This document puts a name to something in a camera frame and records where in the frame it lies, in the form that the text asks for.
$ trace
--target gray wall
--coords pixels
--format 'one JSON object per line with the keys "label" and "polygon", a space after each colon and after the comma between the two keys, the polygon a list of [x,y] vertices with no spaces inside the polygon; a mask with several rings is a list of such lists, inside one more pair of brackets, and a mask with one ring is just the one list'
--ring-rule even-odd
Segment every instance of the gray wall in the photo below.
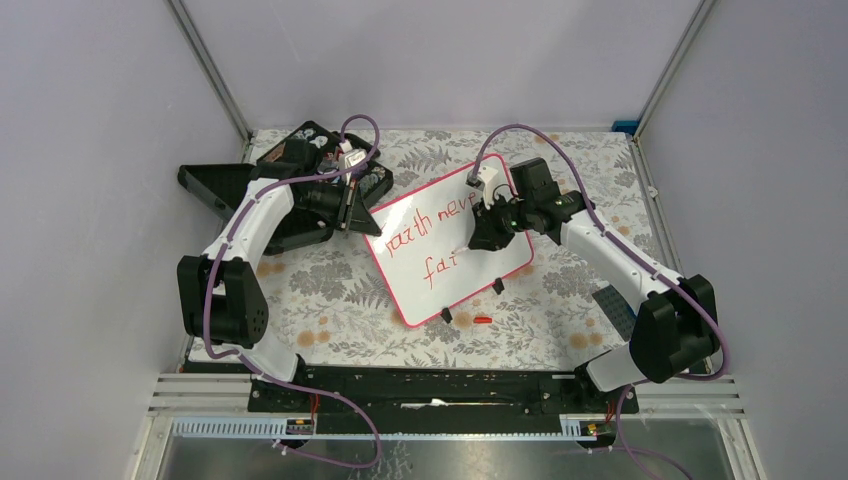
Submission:
{"label": "gray wall", "polygon": [[844,478],[848,3],[716,7],[644,143],[771,479]]}
{"label": "gray wall", "polygon": [[0,477],[120,478],[240,141],[163,1],[0,6]]}
{"label": "gray wall", "polygon": [[187,0],[254,128],[634,119],[698,0]]}

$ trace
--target table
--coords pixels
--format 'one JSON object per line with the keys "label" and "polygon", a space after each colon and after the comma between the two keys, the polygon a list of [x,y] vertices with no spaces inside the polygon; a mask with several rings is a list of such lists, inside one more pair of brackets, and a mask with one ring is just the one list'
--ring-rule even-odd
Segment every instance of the table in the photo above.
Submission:
{"label": "table", "polygon": [[[354,131],[371,141],[369,131]],[[488,131],[386,130],[380,162],[395,174],[392,198],[474,160]],[[255,162],[287,134],[262,130]],[[659,258],[627,138],[620,133],[550,133],[574,160],[590,197],[614,227]],[[575,189],[566,163],[536,135],[501,134],[489,147],[508,164],[548,161],[562,190]],[[337,232],[323,244],[263,257],[256,274],[270,309],[266,335],[276,335],[311,364],[571,370],[623,343],[591,294],[604,286],[586,262],[531,234],[532,264],[452,308],[454,320],[404,325],[361,234]],[[478,315],[492,324],[474,324]],[[194,339],[192,362],[210,361]]]}

